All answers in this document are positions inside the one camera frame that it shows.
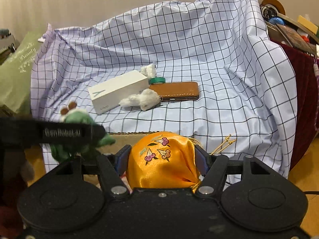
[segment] embroidered flower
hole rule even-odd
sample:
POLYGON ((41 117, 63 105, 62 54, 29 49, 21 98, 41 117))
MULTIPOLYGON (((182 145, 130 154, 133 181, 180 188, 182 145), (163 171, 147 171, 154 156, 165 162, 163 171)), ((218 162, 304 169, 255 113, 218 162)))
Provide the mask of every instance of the embroidered flower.
POLYGON ((166 146, 166 145, 169 146, 168 145, 169 140, 166 137, 162 137, 162 139, 155 140, 155 142, 161 143, 163 146, 166 146))
POLYGON ((164 151, 164 150, 157 149, 157 151, 161 154, 162 159, 166 159, 169 162, 169 158, 171 157, 171 150, 166 149, 164 151))
POLYGON ((158 159, 157 157, 156 157, 156 155, 154 154, 154 153, 152 153, 152 151, 150 150, 150 149, 148 149, 148 151, 147 151, 147 155, 145 156, 145 161, 146 161, 146 164, 148 164, 148 162, 150 162, 152 159, 158 159))

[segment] white product box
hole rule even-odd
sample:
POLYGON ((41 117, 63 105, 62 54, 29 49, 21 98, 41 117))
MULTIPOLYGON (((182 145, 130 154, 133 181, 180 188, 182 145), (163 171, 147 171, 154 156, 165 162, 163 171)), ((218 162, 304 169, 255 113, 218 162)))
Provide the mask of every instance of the white product box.
POLYGON ((88 89, 97 114, 119 105, 120 100, 149 88, 148 78, 137 70, 116 76, 88 89))

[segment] green frog plush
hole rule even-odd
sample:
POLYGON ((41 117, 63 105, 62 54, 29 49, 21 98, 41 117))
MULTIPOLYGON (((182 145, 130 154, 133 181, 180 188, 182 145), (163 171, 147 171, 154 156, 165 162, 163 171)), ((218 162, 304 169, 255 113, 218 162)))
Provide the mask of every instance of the green frog plush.
MULTIPOLYGON (((83 123, 96 124, 89 116, 86 110, 77 109, 76 102, 71 102, 68 108, 61 109, 61 121, 64 123, 83 123)), ((106 134, 101 140, 94 144, 88 145, 50 145, 52 157, 59 163, 74 158, 76 155, 81 155, 84 160, 95 159, 100 154, 96 148, 105 145, 112 145, 115 139, 109 134, 106 134)))

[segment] white checkered fabric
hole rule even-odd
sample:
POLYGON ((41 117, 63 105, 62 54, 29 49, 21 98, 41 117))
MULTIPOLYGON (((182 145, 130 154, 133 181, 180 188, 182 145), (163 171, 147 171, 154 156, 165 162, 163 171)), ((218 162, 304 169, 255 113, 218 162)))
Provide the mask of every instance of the white checkered fabric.
MULTIPOLYGON (((271 42, 257 0, 167 1, 135 8, 90 28, 46 33, 31 75, 35 118, 58 121, 70 101, 111 132, 171 131, 207 152, 228 134, 223 154, 250 154, 288 176, 297 93, 294 71, 271 42), (87 88, 155 62, 167 82, 196 81, 197 101, 143 112, 116 107, 97 115, 87 88)), ((43 146, 46 170, 56 166, 43 146)), ((228 177, 234 183, 240 176, 228 177)))

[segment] white fluffy toy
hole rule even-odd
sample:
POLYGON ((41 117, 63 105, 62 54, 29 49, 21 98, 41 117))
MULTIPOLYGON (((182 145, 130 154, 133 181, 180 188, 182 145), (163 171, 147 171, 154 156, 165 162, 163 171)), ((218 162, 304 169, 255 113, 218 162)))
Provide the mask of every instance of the white fluffy toy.
POLYGON ((119 104, 122 107, 140 106, 141 110, 147 111, 159 103, 158 94, 151 89, 145 89, 141 94, 133 94, 122 99, 119 104))
POLYGON ((154 64, 141 67, 140 72, 141 74, 145 75, 148 79, 152 79, 156 77, 156 68, 154 64))

